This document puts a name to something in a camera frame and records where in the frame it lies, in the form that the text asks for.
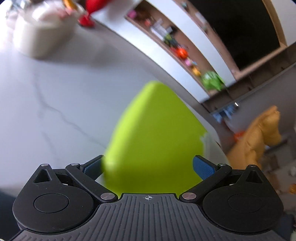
black television screen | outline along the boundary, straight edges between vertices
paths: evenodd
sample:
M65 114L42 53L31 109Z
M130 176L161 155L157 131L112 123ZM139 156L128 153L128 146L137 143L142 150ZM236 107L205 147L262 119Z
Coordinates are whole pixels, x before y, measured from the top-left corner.
M279 48L262 0L190 0L222 39L239 69Z

metal pivot screw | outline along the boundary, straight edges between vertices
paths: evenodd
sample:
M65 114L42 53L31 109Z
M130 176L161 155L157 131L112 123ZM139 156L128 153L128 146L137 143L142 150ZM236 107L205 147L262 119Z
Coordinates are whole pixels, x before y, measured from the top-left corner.
M101 195L101 198L104 200L111 200L111 199L115 198L115 195L110 192L105 192Z
M186 192L182 194L182 197L186 200L192 200L194 198L196 198L196 194L193 192Z

yellow toy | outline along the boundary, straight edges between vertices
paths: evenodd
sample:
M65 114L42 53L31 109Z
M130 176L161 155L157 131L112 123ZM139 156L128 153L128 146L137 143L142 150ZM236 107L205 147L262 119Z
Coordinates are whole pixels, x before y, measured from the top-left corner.
M200 73L200 71L198 70L197 67L193 66L193 67L192 67L192 71L193 71L193 73L194 73L196 76L201 76L201 73Z
M243 137L227 154L233 169L244 169L250 164L257 165L265 151L265 145L273 146L281 142L279 133L280 112L272 106L258 116L245 131Z
M296 183L293 183L289 187L289 193L290 194L296 194Z
M77 5L72 0L63 0L67 9L77 10Z

red object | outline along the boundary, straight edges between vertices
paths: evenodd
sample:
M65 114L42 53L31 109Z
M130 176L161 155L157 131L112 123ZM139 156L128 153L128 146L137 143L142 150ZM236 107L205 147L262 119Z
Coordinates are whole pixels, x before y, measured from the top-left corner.
M176 52L177 52L177 49L174 48L174 47L170 47L170 50L171 50L172 52L174 52L175 54L176 54Z
M148 28L151 27L151 25L152 25L151 20L149 18L147 18L144 22L144 25Z
M180 59L186 59L188 57L187 50L181 47L177 48L176 54Z
M83 27L89 27L89 28L94 27L94 22L90 19L90 15L93 12L96 12L102 9L103 7L105 7L109 2L110 0L86 0L85 8L86 8L87 14L83 15L78 20L79 24Z
M235 142L238 142L243 136L244 136L244 131L240 131L238 133L235 133L234 134L234 140L235 140Z

crosshair marking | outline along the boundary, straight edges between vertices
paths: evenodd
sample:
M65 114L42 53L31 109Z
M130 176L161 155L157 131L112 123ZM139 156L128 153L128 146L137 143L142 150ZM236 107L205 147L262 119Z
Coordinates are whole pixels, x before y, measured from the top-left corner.
M154 198L154 197L151 197L151 196L146 196L146 197L143 197L143 198L145 198L146 200L151 200L152 198Z

